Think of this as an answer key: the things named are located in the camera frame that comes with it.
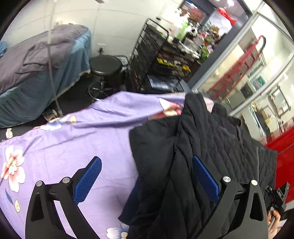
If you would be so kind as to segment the person's right hand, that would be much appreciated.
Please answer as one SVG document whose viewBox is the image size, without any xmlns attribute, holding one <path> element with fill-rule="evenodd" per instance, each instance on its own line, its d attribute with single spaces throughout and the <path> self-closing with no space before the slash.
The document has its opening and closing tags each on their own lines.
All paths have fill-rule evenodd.
<svg viewBox="0 0 294 239">
<path fill-rule="evenodd" d="M 267 212 L 267 220 L 269 229 L 269 237 L 274 237 L 277 234 L 277 229 L 279 226 L 279 221 L 281 219 L 281 215 L 277 210 L 272 210 Z"/>
</svg>

